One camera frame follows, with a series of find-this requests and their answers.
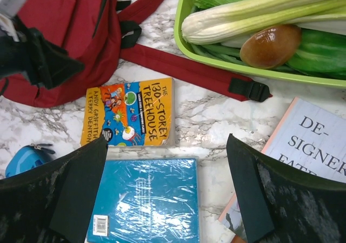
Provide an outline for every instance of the white book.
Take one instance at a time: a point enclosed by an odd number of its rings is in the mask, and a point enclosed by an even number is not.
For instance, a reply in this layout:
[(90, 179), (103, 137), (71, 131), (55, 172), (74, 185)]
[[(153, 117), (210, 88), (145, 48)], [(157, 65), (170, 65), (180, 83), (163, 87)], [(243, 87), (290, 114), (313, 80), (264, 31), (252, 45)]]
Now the white book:
[[(262, 153), (311, 175), (346, 182), (346, 120), (295, 98)], [(236, 194), (219, 221), (246, 239)]]

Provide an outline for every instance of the barcode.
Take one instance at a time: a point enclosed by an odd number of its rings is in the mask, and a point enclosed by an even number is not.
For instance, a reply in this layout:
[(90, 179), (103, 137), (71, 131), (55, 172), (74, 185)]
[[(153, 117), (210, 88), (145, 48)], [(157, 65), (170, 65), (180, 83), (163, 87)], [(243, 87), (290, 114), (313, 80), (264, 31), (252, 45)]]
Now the barcode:
[(108, 216), (106, 215), (94, 215), (94, 224), (92, 227), (92, 233), (95, 236), (108, 236)]

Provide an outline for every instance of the marble surface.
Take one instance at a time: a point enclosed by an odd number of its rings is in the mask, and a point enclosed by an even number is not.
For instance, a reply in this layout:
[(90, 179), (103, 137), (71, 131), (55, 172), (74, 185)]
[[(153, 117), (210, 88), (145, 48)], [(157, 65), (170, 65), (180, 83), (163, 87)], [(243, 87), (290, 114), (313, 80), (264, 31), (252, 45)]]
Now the marble surface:
[[(178, 0), (165, 0), (143, 24), (140, 43), (182, 55), (173, 26)], [(120, 64), (108, 84), (165, 77), (129, 62)], [(230, 242), (234, 234), (217, 221), (234, 194), (225, 144), (230, 133), (261, 150), (295, 96), (346, 119), (346, 91), (255, 78), (266, 83), (272, 98), (263, 103), (239, 102), (176, 80), (176, 147), (112, 148), (108, 158), (197, 156), (202, 241)], [(80, 147), (85, 97), (52, 109), (38, 109), (0, 97), (0, 178), (23, 146), (52, 142), (58, 156)]]

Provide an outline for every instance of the green basket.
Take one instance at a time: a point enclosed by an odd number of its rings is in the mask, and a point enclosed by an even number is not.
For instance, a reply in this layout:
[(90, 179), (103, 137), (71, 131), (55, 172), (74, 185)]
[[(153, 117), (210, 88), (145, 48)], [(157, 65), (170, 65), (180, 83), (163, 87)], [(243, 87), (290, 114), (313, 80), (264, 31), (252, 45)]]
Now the green basket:
[(189, 57), (190, 59), (203, 63), (203, 64), (216, 67), (216, 68), (221, 68), (227, 71), (234, 71), (241, 74), (255, 75), (260, 77), (273, 78), (273, 79), (285, 80), (285, 81), (294, 81), (294, 82), (307, 83), (307, 84), (318, 84), (321, 86), (327, 86), (327, 87), (333, 87), (333, 88), (341, 88), (341, 89), (346, 88), (346, 81), (343, 81), (343, 80), (310, 77), (310, 76), (304, 76), (299, 74), (280, 73), (277, 71), (247, 67), (243, 65), (228, 63), (221, 60), (216, 60), (216, 59), (208, 58), (205, 56), (197, 55), (193, 51), (191, 45), (185, 42), (181, 33), (182, 23), (184, 19), (192, 11), (192, 7), (193, 7), (192, 0), (179, 0), (177, 13), (176, 13), (176, 19), (175, 19), (175, 26), (174, 26), (174, 38), (177, 43), (177, 46), (180, 49), (180, 51), (184, 55)]

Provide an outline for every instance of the red backpack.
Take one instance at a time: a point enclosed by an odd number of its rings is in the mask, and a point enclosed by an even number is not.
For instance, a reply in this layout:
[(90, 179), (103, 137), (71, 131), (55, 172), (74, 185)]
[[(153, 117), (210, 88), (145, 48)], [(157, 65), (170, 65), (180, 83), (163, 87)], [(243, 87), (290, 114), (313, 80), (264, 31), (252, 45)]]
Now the red backpack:
[(136, 44), (141, 24), (164, 0), (28, 0), (19, 17), (49, 42), (84, 63), (83, 71), (53, 89), (32, 86), (20, 74), (8, 77), (4, 96), (22, 104), (49, 108), (85, 96), (90, 87), (107, 82), (120, 58), (240, 101), (264, 101), (268, 86), (251, 78), (209, 67), (167, 52)]

